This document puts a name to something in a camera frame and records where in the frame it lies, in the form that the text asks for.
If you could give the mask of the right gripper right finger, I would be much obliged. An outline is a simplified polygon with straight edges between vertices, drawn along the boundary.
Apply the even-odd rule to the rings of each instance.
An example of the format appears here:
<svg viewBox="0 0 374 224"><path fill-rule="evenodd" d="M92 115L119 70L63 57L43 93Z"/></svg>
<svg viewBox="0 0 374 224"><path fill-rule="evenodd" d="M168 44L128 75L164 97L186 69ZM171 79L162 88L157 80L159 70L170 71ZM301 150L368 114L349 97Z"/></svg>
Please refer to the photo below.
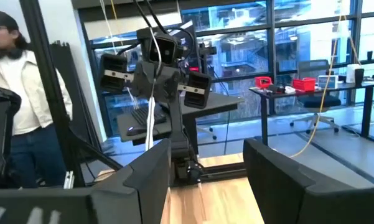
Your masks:
<svg viewBox="0 0 374 224"><path fill-rule="evenodd" d="M243 160L265 224L374 224L374 188L347 185L255 139L245 139Z"/></svg>

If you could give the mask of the person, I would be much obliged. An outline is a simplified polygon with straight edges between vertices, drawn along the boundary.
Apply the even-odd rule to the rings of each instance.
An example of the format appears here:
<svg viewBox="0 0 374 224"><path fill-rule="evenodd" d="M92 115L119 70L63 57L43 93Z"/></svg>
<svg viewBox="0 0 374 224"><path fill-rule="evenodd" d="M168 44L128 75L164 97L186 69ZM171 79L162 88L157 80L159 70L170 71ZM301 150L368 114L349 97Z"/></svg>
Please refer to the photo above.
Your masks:
<svg viewBox="0 0 374 224"><path fill-rule="evenodd" d="M21 98L14 116L10 160L23 188L43 178L50 187L64 184L66 166L37 59L16 20L0 11L0 87Z"/></svg>

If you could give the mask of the black-framed window wall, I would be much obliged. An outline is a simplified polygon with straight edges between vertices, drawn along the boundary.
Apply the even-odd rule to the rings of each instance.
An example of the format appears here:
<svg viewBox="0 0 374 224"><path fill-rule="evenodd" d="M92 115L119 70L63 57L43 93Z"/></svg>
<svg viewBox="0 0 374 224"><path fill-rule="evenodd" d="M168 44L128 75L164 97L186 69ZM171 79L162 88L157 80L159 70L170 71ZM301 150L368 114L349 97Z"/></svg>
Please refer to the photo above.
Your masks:
<svg viewBox="0 0 374 224"><path fill-rule="evenodd" d="M229 143L235 123L260 115L249 92L255 78L287 82L299 62L327 59L333 66L374 59L374 0L149 0L164 26L192 22L198 45L216 53L199 62L213 77L212 90L245 99L237 110L197 120L213 128L199 144Z"/></svg>

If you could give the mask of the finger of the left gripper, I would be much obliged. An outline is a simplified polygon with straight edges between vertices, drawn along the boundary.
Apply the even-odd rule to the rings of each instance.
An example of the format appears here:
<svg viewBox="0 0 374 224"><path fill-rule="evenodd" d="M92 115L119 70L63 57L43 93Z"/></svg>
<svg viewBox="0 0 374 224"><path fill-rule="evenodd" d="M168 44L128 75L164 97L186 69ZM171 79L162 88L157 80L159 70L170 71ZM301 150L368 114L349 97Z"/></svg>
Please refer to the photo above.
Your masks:
<svg viewBox="0 0 374 224"><path fill-rule="evenodd" d="M163 103L174 101L178 84L181 80L178 68L163 67L161 74L157 78L157 101Z"/></svg>
<svg viewBox="0 0 374 224"><path fill-rule="evenodd" d="M156 64L151 62L139 62L134 71L133 95L138 98L150 99L154 78L156 74Z"/></svg>

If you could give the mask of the small red box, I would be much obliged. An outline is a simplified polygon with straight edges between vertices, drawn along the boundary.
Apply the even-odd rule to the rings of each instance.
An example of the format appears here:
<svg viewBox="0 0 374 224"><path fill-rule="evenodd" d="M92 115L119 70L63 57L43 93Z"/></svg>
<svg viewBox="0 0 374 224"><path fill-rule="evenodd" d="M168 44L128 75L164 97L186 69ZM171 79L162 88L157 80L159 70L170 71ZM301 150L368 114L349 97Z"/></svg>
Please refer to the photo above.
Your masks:
<svg viewBox="0 0 374 224"><path fill-rule="evenodd" d="M260 89L267 89L270 85L273 84L270 77L262 76L255 78L256 87Z"/></svg>

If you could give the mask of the long black desk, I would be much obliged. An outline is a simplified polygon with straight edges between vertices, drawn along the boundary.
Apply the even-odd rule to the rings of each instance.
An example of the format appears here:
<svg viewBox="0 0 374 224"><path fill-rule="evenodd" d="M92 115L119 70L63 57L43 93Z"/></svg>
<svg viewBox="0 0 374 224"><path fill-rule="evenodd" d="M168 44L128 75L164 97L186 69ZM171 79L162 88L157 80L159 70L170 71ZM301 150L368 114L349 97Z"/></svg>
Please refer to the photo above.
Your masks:
<svg viewBox="0 0 374 224"><path fill-rule="evenodd" d="M268 91L260 90L257 87L249 88L250 91L253 93L256 93L261 98L261 137L258 138L261 140L261 142L267 146L268 145L268 112L267 112L267 103L268 100L273 100L276 98L287 98L292 96L303 96L303 95L309 95L313 93L322 93L322 98L327 93L333 92L333 91L345 91L345 90L356 90L356 89L365 89L365 100L363 105L363 116L362 116L362 128L361 131L358 133L361 137L365 139L369 139L371 141L374 141L374 138L370 136L370 123L371 123L371 113L372 110L374 110L373 107L373 89L374 89L374 82L363 82L361 86L355 86L354 83L341 83L339 84L339 87L337 89L327 89L325 87L322 91L316 90L316 91L310 91L310 92L301 92L296 91L295 93L270 93ZM314 135L317 131L317 125L315 128L310 132L311 136L308 140L308 143L306 146L304 146L303 149L305 149L313 140Z"/></svg>

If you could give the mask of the grey office chair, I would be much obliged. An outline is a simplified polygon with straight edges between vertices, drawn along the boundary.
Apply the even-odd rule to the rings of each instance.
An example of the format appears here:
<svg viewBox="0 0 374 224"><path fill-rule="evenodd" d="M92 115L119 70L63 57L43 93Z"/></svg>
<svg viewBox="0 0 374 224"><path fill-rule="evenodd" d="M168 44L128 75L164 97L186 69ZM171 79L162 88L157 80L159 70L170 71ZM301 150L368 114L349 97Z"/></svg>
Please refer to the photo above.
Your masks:
<svg viewBox="0 0 374 224"><path fill-rule="evenodd" d="M329 62L326 59L301 61L297 65L297 77L317 79L319 75L328 75L329 68ZM299 103L299 106L301 108L312 112L312 115L292 120L289 123L290 127L293 127L294 123L298 121L310 121L309 127L306 130L307 134L309 134L311 130L315 128L317 123L326 123L334 130L334 133L339 132L339 126L335 124L333 117L323 116L319 114L320 111L326 112L331 107L341 105L341 100L339 99L338 94L336 96L333 96L330 93L327 93L324 98L322 98L322 93L313 93L309 95L298 96L297 102Z"/></svg>

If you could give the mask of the black frame post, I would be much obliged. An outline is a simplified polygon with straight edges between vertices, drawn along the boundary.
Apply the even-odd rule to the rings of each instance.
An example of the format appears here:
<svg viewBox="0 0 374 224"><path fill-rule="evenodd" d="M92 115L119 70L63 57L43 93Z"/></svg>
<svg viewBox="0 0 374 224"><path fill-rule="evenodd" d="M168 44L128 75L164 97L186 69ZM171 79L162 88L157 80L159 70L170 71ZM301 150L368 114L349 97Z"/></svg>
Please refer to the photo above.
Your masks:
<svg viewBox="0 0 374 224"><path fill-rule="evenodd" d="M84 187L82 169L78 153L85 151L95 159L117 171L122 165L103 153L96 151L93 146L81 140L70 129L70 119L67 116L62 91L58 81L57 71L53 63L52 54L44 20L38 0L19 0L26 21L28 33L33 45L40 77L54 121L58 142L60 144L63 160L67 170L74 174L74 186Z"/></svg>

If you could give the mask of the black table frame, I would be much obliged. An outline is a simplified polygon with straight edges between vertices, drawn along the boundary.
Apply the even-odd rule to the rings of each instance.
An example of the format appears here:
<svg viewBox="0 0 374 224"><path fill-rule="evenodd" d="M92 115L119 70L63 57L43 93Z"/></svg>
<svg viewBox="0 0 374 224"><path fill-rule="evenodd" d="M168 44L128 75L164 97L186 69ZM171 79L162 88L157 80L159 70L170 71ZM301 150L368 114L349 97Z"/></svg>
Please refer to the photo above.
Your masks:
<svg viewBox="0 0 374 224"><path fill-rule="evenodd" d="M240 177L246 177L246 168L242 162L204 167L196 162L188 161L176 166L172 164L170 186L182 187Z"/></svg>

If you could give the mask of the red bin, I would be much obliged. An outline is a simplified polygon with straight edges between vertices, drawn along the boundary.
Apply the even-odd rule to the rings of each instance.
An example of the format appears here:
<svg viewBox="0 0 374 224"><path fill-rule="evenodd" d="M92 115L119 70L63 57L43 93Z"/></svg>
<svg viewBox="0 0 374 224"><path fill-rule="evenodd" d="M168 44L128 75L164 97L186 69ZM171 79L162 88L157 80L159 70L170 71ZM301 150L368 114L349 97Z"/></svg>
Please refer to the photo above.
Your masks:
<svg viewBox="0 0 374 224"><path fill-rule="evenodd" d="M292 81L292 87L296 91L301 91L301 92L314 91L316 88L316 79L315 78L294 79Z"/></svg>

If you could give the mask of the white paper roll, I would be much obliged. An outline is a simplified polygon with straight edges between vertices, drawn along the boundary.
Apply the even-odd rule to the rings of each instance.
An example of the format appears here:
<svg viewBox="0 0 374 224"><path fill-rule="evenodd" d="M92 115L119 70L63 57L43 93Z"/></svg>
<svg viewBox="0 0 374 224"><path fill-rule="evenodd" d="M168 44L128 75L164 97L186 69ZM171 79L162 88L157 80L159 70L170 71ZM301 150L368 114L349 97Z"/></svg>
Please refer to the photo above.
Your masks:
<svg viewBox="0 0 374 224"><path fill-rule="evenodd" d="M345 81L347 83L355 83L355 71L360 68L361 68L361 65L357 63L347 65Z"/></svg>

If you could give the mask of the black equipment mount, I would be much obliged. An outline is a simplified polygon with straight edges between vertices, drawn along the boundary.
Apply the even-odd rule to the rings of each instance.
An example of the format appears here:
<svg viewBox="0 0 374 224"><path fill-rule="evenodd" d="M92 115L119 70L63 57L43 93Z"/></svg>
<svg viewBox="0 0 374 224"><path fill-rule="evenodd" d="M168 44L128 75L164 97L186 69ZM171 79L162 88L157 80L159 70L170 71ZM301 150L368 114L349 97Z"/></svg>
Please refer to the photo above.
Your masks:
<svg viewBox="0 0 374 224"><path fill-rule="evenodd" d="M21 106L21 97L0 87L0 189L15 186L9 170L13 118Z"/></svg>

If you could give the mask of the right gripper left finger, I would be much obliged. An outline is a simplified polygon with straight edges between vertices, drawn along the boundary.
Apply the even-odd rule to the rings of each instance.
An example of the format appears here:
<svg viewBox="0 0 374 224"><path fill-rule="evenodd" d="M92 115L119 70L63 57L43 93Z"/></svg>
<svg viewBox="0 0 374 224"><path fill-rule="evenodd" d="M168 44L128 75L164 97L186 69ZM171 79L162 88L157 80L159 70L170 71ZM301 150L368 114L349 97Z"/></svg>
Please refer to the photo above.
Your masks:
<svg viewBox="0 0 374 224"><path fill-rule="evenodd" d="M170 166L163 139L92 187L0 190L0 224L160 224Z"/></svg>

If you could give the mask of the black computer mouse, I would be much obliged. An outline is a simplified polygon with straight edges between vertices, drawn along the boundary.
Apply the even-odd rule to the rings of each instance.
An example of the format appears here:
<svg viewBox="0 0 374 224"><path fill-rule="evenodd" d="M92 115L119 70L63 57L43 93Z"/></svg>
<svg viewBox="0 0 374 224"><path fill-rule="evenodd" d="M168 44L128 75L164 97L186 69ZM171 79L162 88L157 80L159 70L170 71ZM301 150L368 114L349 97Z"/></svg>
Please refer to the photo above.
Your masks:
<svg viewBox="0 0 374 224"><path fill-rule="evenodd" d="M136 136L138 134L146 133L147 129L145 126L131 126L128 128L127 136Z"/></svg>

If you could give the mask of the black cup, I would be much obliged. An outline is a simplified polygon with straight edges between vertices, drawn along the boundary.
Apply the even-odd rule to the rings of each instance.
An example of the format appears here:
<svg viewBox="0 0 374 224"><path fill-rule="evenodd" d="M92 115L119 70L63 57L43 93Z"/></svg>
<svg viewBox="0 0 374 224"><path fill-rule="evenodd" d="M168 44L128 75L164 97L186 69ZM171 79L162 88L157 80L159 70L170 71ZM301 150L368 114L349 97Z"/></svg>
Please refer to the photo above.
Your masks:
<svg viewBox="0 0 374 224"><path fill-rule="evenodd" d="M355 69L354 77L355 77L355 86L361 86L364 78L365 70L363 68Z"/></svg>

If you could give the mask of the white box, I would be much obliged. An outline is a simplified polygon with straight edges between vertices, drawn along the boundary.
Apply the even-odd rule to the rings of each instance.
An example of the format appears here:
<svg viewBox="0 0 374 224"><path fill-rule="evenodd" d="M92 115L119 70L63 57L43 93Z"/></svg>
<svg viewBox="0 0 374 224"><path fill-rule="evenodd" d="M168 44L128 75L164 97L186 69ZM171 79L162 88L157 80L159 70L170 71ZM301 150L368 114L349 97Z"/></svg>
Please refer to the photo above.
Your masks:
<svg viewBox="0 0 374 224"><path fill-rule="evenodd" d="M320 88L337 89L339 87L339 76L319 75L317 77L317 86Z"/></svg>

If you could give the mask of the grey desk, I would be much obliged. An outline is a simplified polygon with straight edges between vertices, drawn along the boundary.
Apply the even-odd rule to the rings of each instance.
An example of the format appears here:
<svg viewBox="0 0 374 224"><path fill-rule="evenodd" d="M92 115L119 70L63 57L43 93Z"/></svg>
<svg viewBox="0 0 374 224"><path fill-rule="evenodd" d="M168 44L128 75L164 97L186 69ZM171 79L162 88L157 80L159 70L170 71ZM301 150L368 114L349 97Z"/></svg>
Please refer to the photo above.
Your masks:
<svg viewBox="0 0 374 224"><path fill-rule="evenodd" d="M197 125L195 119L203 116L236 110L238 108L238 104L242 102L244 102L244 99L239 96L226 96L211 92L209 93L207 105L204 109L187 107L182 103L181 112L183 117L183 124L189 137L189 142L196 154L198 154L199 152L197 144ZM166 116L167 121L165 123L155 125L155 141L163 138L168 138L171 132L171 122L170 116L168 114L168 106L159 105L156 106L156 109L158 109L163 115ZM131 114L126 113L117 116L117 122L121 142L132 141L134 146L145 143L145 133L134 136L127 135L127 131L130 127L139 125L139 123L133 118Z"/></svg>

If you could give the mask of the black keyboard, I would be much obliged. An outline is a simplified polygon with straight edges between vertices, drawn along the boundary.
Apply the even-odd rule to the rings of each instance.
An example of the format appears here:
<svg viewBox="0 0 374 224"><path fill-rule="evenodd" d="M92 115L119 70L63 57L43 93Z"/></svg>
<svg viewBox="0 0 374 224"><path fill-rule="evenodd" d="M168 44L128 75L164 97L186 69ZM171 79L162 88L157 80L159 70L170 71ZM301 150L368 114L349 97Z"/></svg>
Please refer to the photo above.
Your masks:
<svg viewBox="0 0 374 224"><path fill-rule="evenodd" d="M148 118L149 108L147 106L135 109L131 112L132 117L140 125L146 125ZM161 108L154 108L154 124L165 123L167 118Z"/></svg>

